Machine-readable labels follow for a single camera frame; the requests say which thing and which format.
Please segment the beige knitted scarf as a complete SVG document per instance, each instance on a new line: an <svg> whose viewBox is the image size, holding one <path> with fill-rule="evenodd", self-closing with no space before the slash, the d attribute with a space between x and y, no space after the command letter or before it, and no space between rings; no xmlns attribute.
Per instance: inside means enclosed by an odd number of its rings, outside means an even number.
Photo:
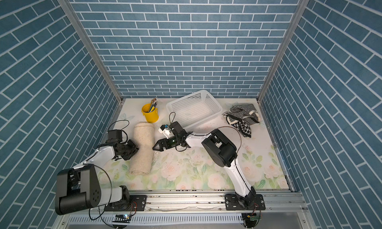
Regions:
<svg viewBox="0 0 382 229"><path fill-rule="evenodd" d="M151 171L154 151L154 126L151 123L139 123L134 127L133 141L138 146L137 153L131 158L130 174L146 176Z"/></svg>

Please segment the black white patterned cloth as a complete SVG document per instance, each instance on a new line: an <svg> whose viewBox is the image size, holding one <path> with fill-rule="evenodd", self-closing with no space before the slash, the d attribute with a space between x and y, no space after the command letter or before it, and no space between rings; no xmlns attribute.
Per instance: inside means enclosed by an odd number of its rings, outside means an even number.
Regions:
<svg viewBox="0 0 382 229"><path fill-rule="evenodd" d="M223 115L229 125L247 138L252 136L251 126L261 121L260 114L253 104L234 105Z"/></svg>

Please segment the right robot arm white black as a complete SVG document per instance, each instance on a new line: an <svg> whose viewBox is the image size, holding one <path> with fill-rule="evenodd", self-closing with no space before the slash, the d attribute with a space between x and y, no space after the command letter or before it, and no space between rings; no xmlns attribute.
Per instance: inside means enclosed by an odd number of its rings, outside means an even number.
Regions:
<svg viewBox="0 0 382 229"><path fill-rule="evenodd" d="M187 132L178 122L173 122L170 125L162 125L159 132L165 138L154 144L154 151L162 152L178 146L184 150L202 146L213 162L227 172L234 185L239 205L244 209L256 206L256 190L247 181L237 162L238 149L220 129L214 129L207 134L197 134Z"/></svg>

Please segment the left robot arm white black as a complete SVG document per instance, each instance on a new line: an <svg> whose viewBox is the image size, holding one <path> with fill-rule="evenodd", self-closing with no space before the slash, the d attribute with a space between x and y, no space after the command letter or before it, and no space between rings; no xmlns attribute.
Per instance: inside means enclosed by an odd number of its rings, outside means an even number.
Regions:
<svg viewBox="0 0 382 229"><path fill-rule="evenodd" d="M139 151L138 145L123 139L124 130L107 132L108 139L76 166L63 169L57 174L55 211L58 215L105 206L106 211L125 211L132 207L126 186L113 187L107 174L109 187L101 189L97 174L106 173L104 166L110 160L130 160Z"/></svg>

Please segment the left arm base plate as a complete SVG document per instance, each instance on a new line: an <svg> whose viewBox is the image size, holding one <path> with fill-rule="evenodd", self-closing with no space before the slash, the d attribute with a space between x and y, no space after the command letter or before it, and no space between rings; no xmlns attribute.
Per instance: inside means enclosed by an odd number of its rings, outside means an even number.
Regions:
<svg viewBox="0 0 382 229"><path fill-rule="evenodd" d="M145 210L147 195L130 195L129 199L121 199L118 202L110 203L105 207L106 212L143 212Z"/></svg>

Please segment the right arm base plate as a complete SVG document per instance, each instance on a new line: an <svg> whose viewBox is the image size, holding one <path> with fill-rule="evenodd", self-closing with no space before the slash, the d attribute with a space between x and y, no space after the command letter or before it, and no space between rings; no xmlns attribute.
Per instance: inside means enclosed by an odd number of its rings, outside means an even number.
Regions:
<svg viewBox="0 0 382 229"><path fill-rule="evenodd" d="M265 201L261 194L255 196L247 195L246 197L239 196L237 194L225 194L225 208L227 211L238 210L265 210Z"/></svg>

